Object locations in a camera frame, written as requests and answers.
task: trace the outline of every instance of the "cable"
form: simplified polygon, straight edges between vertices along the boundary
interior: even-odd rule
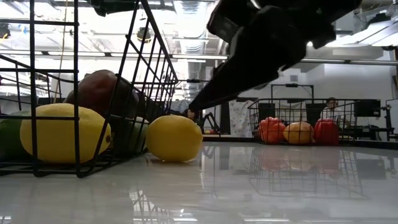
[[[67,21],[67,12],[68,12],[68,0],[65,1],[65,16],[63,18],[63,21]],[[63,25],[63,32],[62,32],[62,52],[61,52],[61,59],[60,59],[60,70],[62,69],[62,60],[63,60],[63,52],[65,51],[65,31],[67,29],[66,24]],[[58,73],[58,79],[57,79],[57,85],[55,86],[55,94],[54,94],[54,100],[53,103],[57,102],[57,94],[58,94],[58,89],[60,85],[60,80],[59,78],[61,77],[61,73]]]
[[[366,10],[364,10],[364,12],[368,12],[370,10],[376,10],[378,8],[380,8],[382,2],[379,3],[379,5],[376,8],[373,8],[376,4],[373,4],[371,7],[367,8]]]
[[[387,9],[387,13],[391,10],[391,7],[394,5],[395,5],[394,3],[391,3],[390,7],[388,7],[388,9]]]
[[[2,39],[0,40],[0,44],[7,38],[8,34],[4,34],[4,36],[2,37]]]
[[[358,16],[358,14],[355,14],[355,16],[359,19],[359,21],[361,21],[361,22],[363,22],[363,23],[368,23],[368,22],[366,22],[366,21],[363,21],[363,20]]]

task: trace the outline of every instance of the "glossy white floor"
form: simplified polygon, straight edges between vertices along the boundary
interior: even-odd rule
[[[398,151],[205,143],[77,179],[0,177],[0,224],[398,223]]]

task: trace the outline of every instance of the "red bell pepper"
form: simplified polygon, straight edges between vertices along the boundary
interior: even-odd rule
[[[266,143],[276,144],[284,140],[286,126],[278,118],[266,118],[260,122],[259,133]]]
[[[319,119],[315,125],[314,139],[319,144],[338,145],[338,126],[332,119]]]

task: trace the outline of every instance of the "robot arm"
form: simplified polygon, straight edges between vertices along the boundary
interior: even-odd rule
[[[203,110],[278,78],[306,55],[336,39],[332,23],[361,0],[220,0],[207,28],[230,47],[229,59],[191,102]]]

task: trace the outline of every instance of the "lemon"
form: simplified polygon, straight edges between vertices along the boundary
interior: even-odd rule
[[[73,117],[73,105],[56,103],[36,108],[37,116]],[[75,163],[75,125],[73,120],[44,120],[37,123],[37,155],[41,161],[54,163]],[[97,112],[79,107],[80,162],[93,158],[105,119]],[[20,130],[24,149],[33,155],[32,121],[23,120]],[[99,153],[105,151],[111,142],[111,126],[106,127]]]
[[[201,149],[202,140],[200,128],[183,116],[161,116],[146,131],[149,152],[169,162],[194,159]]]

